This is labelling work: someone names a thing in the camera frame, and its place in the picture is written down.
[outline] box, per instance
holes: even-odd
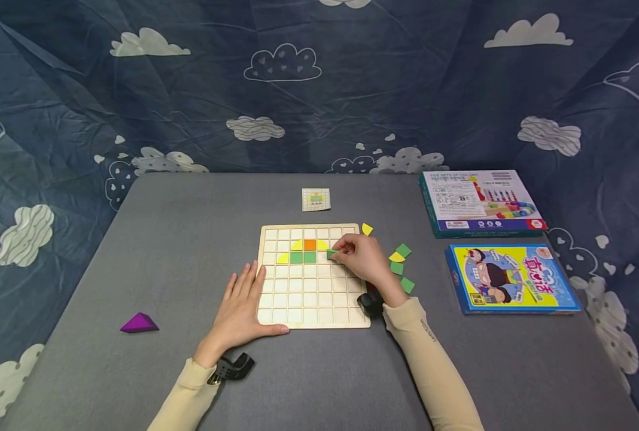
[[[419,183],[438,238],[529,237],[547,230],[516,171],[423,172]]]
[[[464,314],[574,314],[581,309],[544,244],[455,244],[445,255]]]

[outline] purple block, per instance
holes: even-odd
[[[135,332],[158,331],[159,327],[152,319],[144,313],[137,313],[123,327],[121,331],[134,334]]]

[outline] beige sleeve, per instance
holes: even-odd
[[[387,329],[406,355],[410,373],[436,431],[482,431],[468,388],[427,324],[418,298],[391,308],[384,304]]]
[[[203,368],[193,359],[186,360],[181,375],[147,431],[193,431],[219,390],[219,384],[207,385],[216,366]]]

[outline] backdrop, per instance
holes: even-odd
[[[140,175],[448,168],[519,171],[639,409],[639,0],[0,0],[0,418]]]

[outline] gray table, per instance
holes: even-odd
[[[302,213],[302,187],[329,187],[332,209]],[[315,174],[140,177],[6,429],[146,429],[210,327],[229,274],[256,258],[261,226],[364,221],[385,251],[413,249],[406,275],[487,431],[639,430],[585,313],[461,314],[443,258],[451,241],[434,239],[415,176]],[[161,330],[119,332],[138,311]],[[295,330],[244,350],[256,367],[221,388],[200,429],[430,428],[381,319],[369,330]]]

